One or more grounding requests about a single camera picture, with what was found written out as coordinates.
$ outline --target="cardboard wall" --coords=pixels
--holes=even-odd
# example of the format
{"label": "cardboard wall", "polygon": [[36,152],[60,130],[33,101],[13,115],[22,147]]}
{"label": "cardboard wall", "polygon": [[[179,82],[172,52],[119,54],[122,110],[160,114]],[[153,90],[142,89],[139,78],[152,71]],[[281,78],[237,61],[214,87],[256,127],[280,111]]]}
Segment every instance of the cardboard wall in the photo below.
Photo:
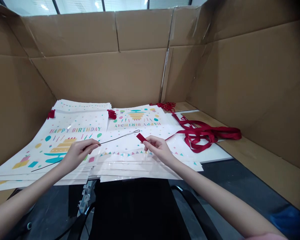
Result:
{"label": "cardboard wall", "polygon": [[32,140],[54,103],[50,89],[0,16],[0,165]]}
{"label": "cardboard wall", "polygon": [[8,22],[57,99],[159,101],[172,9],[14,17]]}
{"label": "cardboard wall", "polygon": [[[185,101],[211,16],[205,5],[7,20],[57,99],[127,107],[156,103],[161,94]],[[168,47],[175,51],[166,62]]]}
{"label": "cardboard wall", "polygon": [[204,51],[204,38],[209,29],[214,5],[175,7],[169,38],[169,61],[166,68],[166,89],[161,101],[183,102],[195,78]]}
{"label": "cardboard wall", "polygon": [[286,6],[221,5],[187,101],[300,168],[300,15]]}

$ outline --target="birthday cake illustration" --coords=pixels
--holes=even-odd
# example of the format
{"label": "birthday cake illustration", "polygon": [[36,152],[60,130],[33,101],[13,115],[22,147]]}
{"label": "birthday cake illustration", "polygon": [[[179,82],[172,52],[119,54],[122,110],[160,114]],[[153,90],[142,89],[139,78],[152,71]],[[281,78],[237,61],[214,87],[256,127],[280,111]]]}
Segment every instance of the birthday cake illustration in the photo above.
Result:
{"label": "birthday cake illustration", "polygon": [[133,120],[141,120],[144,115],[144,112],[141,112],[141,110],[131,110],[131,113],[129,113],[129,116]]}

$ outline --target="red handle loop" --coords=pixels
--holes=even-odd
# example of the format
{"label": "red handle loop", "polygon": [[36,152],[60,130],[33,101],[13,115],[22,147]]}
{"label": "red handle loop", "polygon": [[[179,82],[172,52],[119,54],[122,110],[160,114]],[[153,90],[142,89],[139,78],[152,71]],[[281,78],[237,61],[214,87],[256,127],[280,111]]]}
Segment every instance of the red handle loop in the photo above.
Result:
{"label": "red handle loop", "polygon": [[[175,134],[185,134],[184,141],[194,153],[199,153],[209,148],[212,145],[212,143],[216,143],[218,141],[218,138],[233,140],[239,140],[242,138],[241,131],[238,128],[211,127],[208,124],[201,121],[188,120],[184,116],[181,118],[182,120],[179,120],[178,116],[175,113],[173,113],[172,116],[185,129],[180,130]],[[198,142],[200,142],[201,139],[206,139],[208,142],[205,145],[197,144]]]}

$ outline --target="blue object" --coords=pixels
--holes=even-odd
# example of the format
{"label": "blue object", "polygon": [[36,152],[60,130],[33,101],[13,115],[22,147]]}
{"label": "blue object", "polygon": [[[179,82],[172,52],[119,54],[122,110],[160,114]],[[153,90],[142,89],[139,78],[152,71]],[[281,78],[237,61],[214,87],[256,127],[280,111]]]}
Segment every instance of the blue object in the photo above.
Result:
{"label": "blue object", "polygon": [[281,212],[270,216],[272,224],[287,237],[300,239],[300,211],[293,206],[288,206]]}

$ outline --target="right hand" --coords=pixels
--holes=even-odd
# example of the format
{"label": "right hand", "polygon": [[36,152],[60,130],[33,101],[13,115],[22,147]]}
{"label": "right hand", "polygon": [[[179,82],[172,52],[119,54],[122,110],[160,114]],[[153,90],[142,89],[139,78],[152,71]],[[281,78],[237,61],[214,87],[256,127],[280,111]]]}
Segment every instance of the right hand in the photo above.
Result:
{"label": "right hand", "polygon": [[144,141],[144,150],[153,152],[165,165],[169,165],[176,158],[172,155],[166,141],[162,138],[149,136]]}

